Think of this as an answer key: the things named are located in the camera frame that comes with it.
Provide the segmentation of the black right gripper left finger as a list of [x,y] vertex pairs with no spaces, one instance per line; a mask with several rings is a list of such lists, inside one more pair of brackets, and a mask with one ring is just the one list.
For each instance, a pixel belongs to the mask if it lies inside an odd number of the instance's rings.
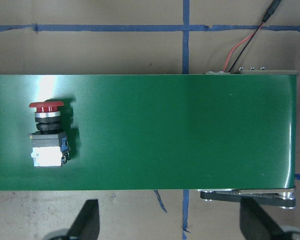
[[65,236],[67,240],[97,240],[99,233],[99,202],[98,199],[88,199]]

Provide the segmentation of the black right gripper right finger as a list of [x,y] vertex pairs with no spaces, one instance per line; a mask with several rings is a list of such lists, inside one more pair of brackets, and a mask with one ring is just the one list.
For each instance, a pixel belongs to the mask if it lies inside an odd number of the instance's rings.
[[240,201],[239,228],[246,240],[281,240],[285,232],[252,198]]

